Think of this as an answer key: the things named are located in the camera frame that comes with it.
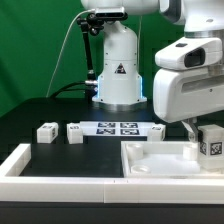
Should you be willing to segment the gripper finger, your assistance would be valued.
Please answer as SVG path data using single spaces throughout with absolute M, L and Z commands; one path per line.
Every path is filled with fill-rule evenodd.
M 188 132 L 188 139 L 191 142 L 198 141 L 198 129 L 196 127 L 196 122 L 197 122 L 196 118 L 188 118 L 188 119 L 182 120 L 182 124 Z

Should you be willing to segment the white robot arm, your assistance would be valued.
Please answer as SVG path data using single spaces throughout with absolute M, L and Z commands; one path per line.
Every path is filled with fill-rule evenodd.
M 195 126 L 201 115 L 224 110 L 224 0 L 81 0 L 93 29 L 103 27 L 104 68 L 96 104 L 131 107 L 144 98 L 137 72 L 137 37 L 120 21 L 159 11 L 184 36 L 155 54 L 153 108 L 163 121 L 180 121 L 193 142 L 205 139 Z

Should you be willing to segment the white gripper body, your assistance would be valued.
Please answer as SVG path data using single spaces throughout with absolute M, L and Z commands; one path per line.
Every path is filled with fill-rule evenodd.
M 153 83 L 155 114 L 172 123 L 224 109 L 224 75 L 207 68 L 186 71 L 160 69 Z

